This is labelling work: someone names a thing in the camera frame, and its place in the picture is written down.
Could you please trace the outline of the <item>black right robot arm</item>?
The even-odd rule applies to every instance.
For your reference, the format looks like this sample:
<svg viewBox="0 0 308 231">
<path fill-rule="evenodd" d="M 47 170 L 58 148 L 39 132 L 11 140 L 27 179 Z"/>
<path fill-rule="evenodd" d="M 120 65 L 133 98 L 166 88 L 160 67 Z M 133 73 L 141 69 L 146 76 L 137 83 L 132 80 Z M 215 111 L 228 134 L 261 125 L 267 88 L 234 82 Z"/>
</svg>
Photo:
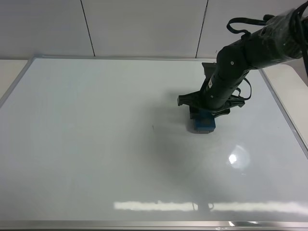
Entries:
<svg viewBox="0 0 308 231">
<path fill-rule="evenodd" d="M 303 58 L 308 65 L 308 18 L 305 2 L 281 15 L 264 15 L 262 20 L 237 17 L 231 19 L 227 29 L 241 33 L 240 40 L 223 47 L 214 64 L 203 63 L 206 77 L 200 90 L 180 95 L 178 105 L 187 105 L 192 118 L 201 111 L 213 117 L 227 115 L 233 107 L 242 107 L 247 101 L 240 95 L 239 85 L 246 81 L 251 70 Z"/>
</svg>

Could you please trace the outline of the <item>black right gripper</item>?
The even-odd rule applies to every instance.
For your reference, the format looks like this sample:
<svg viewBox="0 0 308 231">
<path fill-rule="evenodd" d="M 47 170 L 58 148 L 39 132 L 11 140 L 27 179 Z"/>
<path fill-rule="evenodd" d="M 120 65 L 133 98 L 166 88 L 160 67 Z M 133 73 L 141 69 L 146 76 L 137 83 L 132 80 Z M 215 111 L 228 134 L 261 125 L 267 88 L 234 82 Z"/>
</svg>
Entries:
<svg viewBox="0 0 308 231">
<path fill-rule="evenodd" d="M 178 106 L 189 106 L 190 119 L 196 120 L 200 117 L 200 111 L 209 112 L 214 118 L 228 115 L 231 108 L 243 107 L 245 98 L 231 95 L 228 98 L 220 99 L 213 95 L 205 95 L 204 92 L 196 91 L 178 97 Z"/>
</svg>

